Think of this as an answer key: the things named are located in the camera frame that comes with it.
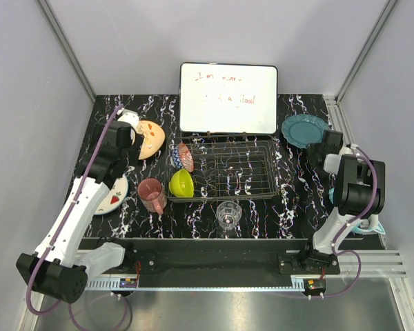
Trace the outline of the orange floral plate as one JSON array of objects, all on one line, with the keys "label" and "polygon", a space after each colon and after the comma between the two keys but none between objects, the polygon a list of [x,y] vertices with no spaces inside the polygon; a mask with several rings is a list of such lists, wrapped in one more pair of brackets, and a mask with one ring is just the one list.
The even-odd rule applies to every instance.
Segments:
[{"label": "orange floral plate", "polygon": [[140,120],[137,133],[144,137],[141,146],[139,160],[148,159],[153,156],[164,144],[166,135],[157,123],[149,120]]}]

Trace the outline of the teal scalloped plate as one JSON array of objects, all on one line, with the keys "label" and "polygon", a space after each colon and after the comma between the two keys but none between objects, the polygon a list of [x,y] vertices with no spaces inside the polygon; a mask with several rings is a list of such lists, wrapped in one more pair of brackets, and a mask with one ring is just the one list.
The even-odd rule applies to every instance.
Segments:
[{"label": "teal scalloped plate", "polygon": [[287,142],[301,149],[312,143],[321,143],[327,130],[330,130],[327,122],[309,114],[289,116],[281,126],[281,132]]}]

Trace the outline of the red patterned bowl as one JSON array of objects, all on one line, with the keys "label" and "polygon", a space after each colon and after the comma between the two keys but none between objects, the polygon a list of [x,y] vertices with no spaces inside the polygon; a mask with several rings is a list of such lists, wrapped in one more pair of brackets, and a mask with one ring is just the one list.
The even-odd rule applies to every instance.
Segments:
[{"label": "red patterned bowl", "polygon": [[170,162],[177,170],[185,169],[189,173],[194,171],[193,156],[185,143],[181,142],[172,149]]}]

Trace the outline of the yellow-green bowl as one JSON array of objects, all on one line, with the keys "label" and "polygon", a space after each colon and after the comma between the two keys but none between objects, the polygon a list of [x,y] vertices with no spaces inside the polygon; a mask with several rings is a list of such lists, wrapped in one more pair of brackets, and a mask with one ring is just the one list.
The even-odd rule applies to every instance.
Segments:
[{"label": "yellow-green bowl", "polygon": [[193,197],[195,188],[189,171],[186,169],[176,171],[169,182],[169,190],[176,197]]}]

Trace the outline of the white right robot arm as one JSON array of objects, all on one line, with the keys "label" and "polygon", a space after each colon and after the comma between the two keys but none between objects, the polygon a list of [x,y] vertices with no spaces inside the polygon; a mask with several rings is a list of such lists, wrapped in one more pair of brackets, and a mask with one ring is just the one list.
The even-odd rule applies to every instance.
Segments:
[{"label": "white right robot arm", "polygon": [[373,160],[355,144],[345,146],[343,134],[326,130],[319,143],[307,146],[311,161],[335,175],[333,209],[323,226],[293,258],[306,273],[329,268],[353,228],[378,215],[386,199],[386,164]]}]

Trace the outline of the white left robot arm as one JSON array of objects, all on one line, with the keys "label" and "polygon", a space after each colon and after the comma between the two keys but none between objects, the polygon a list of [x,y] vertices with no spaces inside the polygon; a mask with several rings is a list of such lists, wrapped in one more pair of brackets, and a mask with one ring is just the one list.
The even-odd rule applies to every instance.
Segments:
[{"label": "white left robot arm", "polygon": [[127,167],[127,155],[139,155],[142,142],[127,122],[97,124],[92,152],[77,168],[72,190],[54,225],[32,254],[22,253],[16,267],[27,292],[38,292],[65,303],[74,303],[89,280],[110,269],[130,272],[135,266],[131,243],[109,239],[78,256],[84,232],[101,202],[109,195]]}]

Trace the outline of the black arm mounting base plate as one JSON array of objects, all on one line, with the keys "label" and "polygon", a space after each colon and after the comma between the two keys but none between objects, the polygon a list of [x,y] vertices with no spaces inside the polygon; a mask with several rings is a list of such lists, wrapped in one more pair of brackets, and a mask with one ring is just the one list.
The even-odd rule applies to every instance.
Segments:
[{"label": "black arm mounting base plate", "polygon": [[143,288],[280,288],[293,275],[339,274],[306,239],[127,239]]}]

